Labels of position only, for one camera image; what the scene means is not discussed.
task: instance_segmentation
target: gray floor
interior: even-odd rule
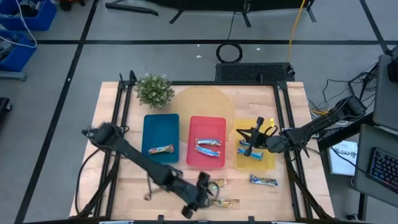
[[[71,12],[58,10],[47,32],[34,32],[39,40],[79,40],[93,0],[78,4]],[[176,10],[141,1],[160,16],[106,9],[98,3],[88,40],[187,40],[226,39],[232,12],[184,12],[174,25],[169,20]],[[396,0],[366,0],[385,40],[398,40],[395,22]],[[288,40],[297,9],[253,12],[252,28],[235,15],[231,39]],[[377,40],[358,0],[316,0],[313,23],[303,12],[297,26],[297,40]],[[85,45],[68,91],[50,145],[26,222],[67,218],[72,204],[76,177],[86,139],[82,128],[91,124],[101,82],[116,81],[121,72],[133,69],[138,76],[147,72],[165,73],[171,80],[214,80],[215,51],[218,45]],[[287,45],[242,45],[242,62],[284,62]],[[25,66],[28,80],[0,80],[0,96],[12,100],[13,111],[0,129],[0,216],[12,223],[21,204],[37,156],[49,128],[76,45],[39,45]],[[292,65],[296,80],[304,82],[307,96],[319,104],[326,79],[349,80],[377,61],[379,45],[294,45]],[[221,55],[234,59],[237,51],[225,47]],[[342,92],[345,83],[330,83],[327,98]],[[341,96],[330,101],[333,106]],[[358,209],[359,193],[351,189],[349,178],[325,172],[338,218]],[[369,199],[368,221],[397,223],[398,209]]]

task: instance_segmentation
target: woven placemat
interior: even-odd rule
[[[180,116],[180,140],[188,142],[191,116],[225,118],[226,135],[234,127],[235,110],[228,97],[208,86],[195,86],[178,94],[170,104],[169,113]]]

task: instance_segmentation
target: potted plant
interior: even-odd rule
[[[147,104],[150,108],[161,109],[168,105],[174,90],[170,87],[172,82],[166,75],[145,74],[140,77],[134,91],[137,92],[140,105]]]

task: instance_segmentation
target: wooden tabletop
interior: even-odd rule
[[[102,84],[93,118],[93,126],[97,127],[103,121],[111,121],[117,86],[117,82],[104,82]],[[189,87],[173,86],[176,95]],[[223,92],[231,100],[234,105],[236,119],[256,119],[258,116],[262,116],[265,119],[275,118],[275,125],[279,126],[274,91],[271,86],[213,87]],[[295,125],[296,127],[301,127],[311,121],[303,83],[291,82],[288,83],[288,87]],[[284,111],[285,125],[289,126],[287,124],[283,93],[281,91],[280,98]],[[127,125],[130,127],[130,130],[126,133],[125,138],[132,146],[141,150],[144,116],[166,112],[167,110],[150,110],[146,105],[140,106],[139,100],[136,98],[136,92],[133,92],[129,115],[127,117]],[[122,113],[123,103],[119,111],[118,124],[120,124]],[[294,220],[288,175],[285,169],[283,154],[275,155],[275,169],[267,171],[238,170],[234,164],[236,149],[234,141],[231,141],[233,138],[234,133],[231,133],[228,136],[229,141],[226,146],[225,167],[218,170],[206,170],[206,172],[211,175],[212,179],[227,179],[228,186],[221,189],[220,198],[235,199],[234,206],[232,209],[214,206],[207,209],[199,209],[192,219],[245,221],[248,220],[248,216],[254,216],[257,221]],[[315,140],[311,140],[308,143],[308,147],[318,150]],[[85,158],[95,149],[88,142]],[[183,171],[184,178],[187,181],[195,184],[200,170],[189,168],[186,165],[186,149],[187,145],[180,142],[180,161],[173,166]],[[320,156],[312,151],[308,153],[310,154],[310,158],[307,158],[304,153],[302,154],[308,189],[324,210],[334,217]],[[78,200],[80,209],[86,205],[98,188],[103,159],[104,153],[97,153],[89,160],[82,172]],[[250,184],[248,181],[249,174],[277,179],[279,186],[270,187]],[[165,220],[185,220],[181,215],[181,210],[185,204],[174,194],[161,192],[155,194],[151,201],[143,199],[144,194],[148,191],[146,177],[146,172],[140,167],[130,160],[121,159],[111,218],[115,220],[155,220],[158,215],[164,215]],[[296,189],[301,216],[305,217],[302,195],[298,187]],[[108,193],[106,192],[101,209],[101,214],[103,215],[107,199]],[[74,214],[75,209],[72,206],[71,215]]]

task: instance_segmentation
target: teal tray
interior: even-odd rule
[[[153,114],[144,118],[141,152],[150,160],[162,164],[176,163],[180,157],[179,143],[179,116],[178,114]],[[163,152],[149,154],[148,149],[172,144],[173,153]]]

